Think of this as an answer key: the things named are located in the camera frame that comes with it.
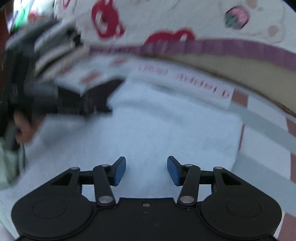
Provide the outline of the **left hand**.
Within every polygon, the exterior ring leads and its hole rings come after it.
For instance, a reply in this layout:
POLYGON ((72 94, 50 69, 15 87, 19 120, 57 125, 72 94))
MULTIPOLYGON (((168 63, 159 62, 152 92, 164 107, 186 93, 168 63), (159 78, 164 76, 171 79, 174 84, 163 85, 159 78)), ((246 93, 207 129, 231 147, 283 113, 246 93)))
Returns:
POLYGON ((38 129, 42 126, 45 115, 34 114, 32 120, 29 119, 20 111, 14 113, 14 122, 17 128, 15 139, 19 145, 29 143, 38 129))

